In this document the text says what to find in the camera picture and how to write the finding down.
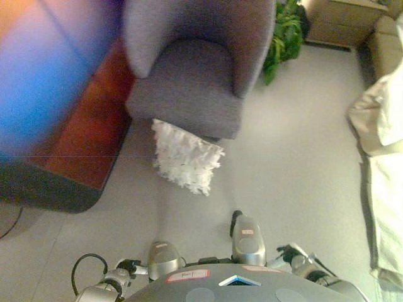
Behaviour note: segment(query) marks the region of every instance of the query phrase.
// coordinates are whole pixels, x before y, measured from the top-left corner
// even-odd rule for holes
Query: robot
[[[267,262],[259,225],[239,210],[232,215],[230,236],[231,258],[208,257],[190,264],[169,242],[152,244],[147,266],[139,260],[123,259],[108,271],[102,257],[86,254],[72,271],[76,302],[369,301],[356,286],[339,279],[315,254],[307,255],[295,243],[277,248],[280,256]],[[78,263],[90,256],[104,262],[104,276],[78,293],[74,273]],[[285,264],[292,273],[278,269]],[[137,275],[148,276],[150,284],[125,298]]]

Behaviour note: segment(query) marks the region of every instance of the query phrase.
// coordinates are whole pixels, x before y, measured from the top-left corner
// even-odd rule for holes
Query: beige sofa
[[[386,15],[375,25],[368,38],[368,47],[375,69],[376,80],[391,73],[402,60],[403,51],[395,20],[402,13],[403,0],[392,0]]]

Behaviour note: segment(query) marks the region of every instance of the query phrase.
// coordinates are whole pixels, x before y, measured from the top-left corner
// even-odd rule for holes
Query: wall
[[[120,32],[122,1],[2,0],[0,152],[31,155],[69,116]]]

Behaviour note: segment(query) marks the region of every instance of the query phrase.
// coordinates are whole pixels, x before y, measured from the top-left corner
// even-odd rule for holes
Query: label sticker
[[[242,230],[242,235],[253,235],[254,231],[253,230]]]
[[[249,272],[283,272],[278,269],[272,269],[265,266],[243,266],[243,268]]]
[[[159,245],[156,245],[156,248],[159,249],[161,247],[166,247],[166,246],[167,246],[167,243],[161,243]]]
[[[195,269],[193,271],[177,272],[176,274],[170,275],[167,279],[167,283],[180,282],[187,280],[203,279],[210,277],[209,269]]]

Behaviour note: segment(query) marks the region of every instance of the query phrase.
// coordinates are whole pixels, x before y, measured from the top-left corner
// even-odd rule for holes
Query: green leaves
[[[282,62],[298,57],[304,39],[300,19],[296,15],[297,8],[297,0],[288,0],[286,4],[277,3],[273,39],[263,64],[266,85],[274,79],[275,72]]]

